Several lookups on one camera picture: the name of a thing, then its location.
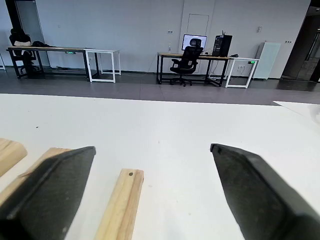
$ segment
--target white desk frame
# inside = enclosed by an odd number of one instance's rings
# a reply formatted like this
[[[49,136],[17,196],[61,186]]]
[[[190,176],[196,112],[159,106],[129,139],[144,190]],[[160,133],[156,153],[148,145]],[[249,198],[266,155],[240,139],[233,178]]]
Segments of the white desk frame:
[[[89,61],[89,53],[98,53],[100,55],[100,68],[101,68],[100,72],[101,72],[101,74],[112,74],[113,75],[112,79],[94,79],[94,78],[92,78],[90,61]],[[112,72],[103,71],[101,54],[110,54],[111,55]],[[119,72],[115,71],[115,54],[118,55]],[[116,83],[116,74],[121,75],[120,50],[99,50],[99,49],[94,49],[94,48],[87,48],[87,49],[85,49],[85,55],[86,55],[86,62],[88,64],[88,68],[89,68],[90,82],[107,82],[107,83],[114,83],[114,84]]]
[[[0,65],[2,66],[0,67],[0,69],[6,70],[5,63],[4,63],[4,60],[2,59],[1,54],[0,54]]]
[[[251,77],[252,77],[252,75],[254,74],[254,71],[255,71],[255,69],[256,69],[256,65],[257,65],[257,62],[259,61],[259,59],[246,58],[246,57],[230,57],[230,60],[229,60],[229,63],[228,63],[228,66],[227,66],[226,69],[229,68],[230,61],[232,61],[232,65],[231,65],[231,69],[230,69],[230,72],[229,72],[229,74],[228,74],[228,77],[227,77],[227,79],[226,79],[225,88],[245,88],[245,89],[247,89],[248,86],[249,86]],[[236,62],[236,61],[242,61],[242,62],[255,61],[255,63],[253,64],[253,66],[252,66],[252,68],[251,68],[250,75],[249,75],[248,80],[246,81],[246,84],[245,84],[245,85],[230,85],[230,84],[229,84],[229,81],[230,81],[230,78],[231,78],[231,74],[232,74],[232,70],[234,69],[235,62]]]

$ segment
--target dark doorway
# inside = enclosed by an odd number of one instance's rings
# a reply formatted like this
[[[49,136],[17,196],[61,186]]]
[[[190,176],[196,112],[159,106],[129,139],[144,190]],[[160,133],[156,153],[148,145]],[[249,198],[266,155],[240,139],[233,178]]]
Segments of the dark doorway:
[[[14,28],[22,28],[26,34],[30,35],[31,42],[45,42],[35,0],[6,0],[6,5]],[[47,52],[39,53],[42,65],[50,66]]]
[[[282,78],[310,81],[319,60],[320,7],[310,6],[284,68]]]

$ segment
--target desk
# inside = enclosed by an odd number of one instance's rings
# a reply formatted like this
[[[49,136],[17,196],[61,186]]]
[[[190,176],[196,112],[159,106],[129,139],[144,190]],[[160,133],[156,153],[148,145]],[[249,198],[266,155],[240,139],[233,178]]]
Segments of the desk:
[[[20,79],[21,77],[26,76],[27,74],[20,74],[19,73],[19,69],[17,66],[16,61],[14,61],[14,50],[25,50],[25,51],[35,51],[36,52],[36,58],[39,62],[39,66],[40,66],[40,73],[43,74],[53,74],[53,75],[80,75],[80,76],[86,76],[86,79],[90,79],[90,75],[89,75],[89,69],[88,69],[88,62],[87,62],[87,56],[86,56],[86,48],[83,47],[62,47],[62,46],[45,46],[45,47],[39,47],[39,46],[9,46],[8,49],[12,63],[13,63],[13,67],[15,70],[15,74],[16,77],[18,79]],[[66,72],[45,72],[44,68],[42,66],[41,63],[41,59],[40,59],[40,55],[39,55],[39,51],[44,51],[44,52],[75,52],[75,53],[82,53],[83,55],[83,61],[84,61],[84,69],[85,69],[85,74],[82,73],[66,73]],[[98,58],[97,58],[97,54],[95,53],[95,62],[96,64],[98,64]]]
[[[91,68],[90,68],[90,63],[89,63],[89,53],[94,53],[94,56],[97,56],[97,53],[100,55],[100,66],[101,66],[101,74],[112,74],[113,79],[94,79],[91,75]],[[110,54],[111,55],[111,61],[112,61],[112,72],[107,72],[103,70],[102,66],[102,58],[101,54]],[[118,55],[118,63],[119,63],[119,70],[116,73],[115,71],[115,58],[114,55]],[[86,62],[89,67],[89,79],[90,82],[95,81],[95,82],[109,82],[109,83],[116,83],[116,74],[121,75],[121,64],[120,64],[120,51],[119,50],[99,50],[99,49],[94,49],[94,48],[87,48],[85,49],[85,55],[86,55]],[[96,71],[99,74],[99,65],[97,62],[97,58],[95,59],[95,66],[96,66]]]
[[[231,65],[231,69],[230,69],[230,72],[229,72],[228,77],[227,77],[227,80],[226,80],[225,88],[231,87],[231,88],[245,88],[245,89],[247,89],[248,86],[249,86],[251,77],[252,77],[252,75],[253,75],[254,72],[255,72],[257,62],[258,62],[260,59],[246,58],[246,57],[230,57],[230,60],[232,61],[232,65]],[[245,84],[245,85],[229,85],[229,81],[230,81],[230,77],[231,77],[231,74],[232,74],[232,70],[234,69],[234,65],[235,65],[235,62],[236,62],[236,61],[242,61],[242,62],[254,61],[254,64],[253,64],[253,66],[252,66],[252,68],[251,68],[251,72],[250,72],[250,74],[249,74],[248,80],[246,81],[246,84]]]
[[[159,79],[159,58],[161,58],[161,62],[160,62],[160,79]],[[163,65],[164,65],[164,58],[170,58],[170,59],[181,59],[182,58],[182,54],[180,53],[164,53],[164,52],[158,52],[157,53],[157,62],[156,62],[156,81],[158,84],[162,84],[162,80],[170,80],[171,83],[171,78],[163,78]],[[205,74],[205,78],[204,80],[202,79],[193,79],[192,81],[194,82],[204,82],[206,83],[212,83],[215,85],[218,85],[219,87],[222,86],[222,82],[224,80],[224,76],[226,73],[226,68],[228,65],[228,61],[229,61],[229,57],[221,57],[221,56],[205,56],[205,55],[200,55],[199,60],[208,60],[208,67],[206,69],[206,74]],[[224,61],[224,66],[223,66],[223,71],[221,74],[221,79],[220,81],[216,81],[213,79],[209,79],[208,75],[209,75],[209,70],[210,70],[210,66],[211,66],[211,61]]]

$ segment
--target power outlet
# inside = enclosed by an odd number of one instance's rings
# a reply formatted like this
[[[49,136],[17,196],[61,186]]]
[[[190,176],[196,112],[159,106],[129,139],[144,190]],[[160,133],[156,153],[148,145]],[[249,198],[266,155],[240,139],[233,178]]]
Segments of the power outlet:
[[[246,67],[245,65],[241,65],[241,64],[239,64],[239,65],[238,65],[238,70],[237,70],[237,71],[238,71],[238,72],[242,72],[242,71],[245,69],[245,67]]]

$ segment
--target white cabinet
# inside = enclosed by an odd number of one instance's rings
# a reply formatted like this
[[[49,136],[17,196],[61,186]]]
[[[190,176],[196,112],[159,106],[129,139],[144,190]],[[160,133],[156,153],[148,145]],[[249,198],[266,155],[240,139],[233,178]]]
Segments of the white cabinet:
[[[281,44],[276,42],[263,42],[260,44],[256,59],[260,59],[253,78],[254,79],[268,79],[272,67],[275,63]]]

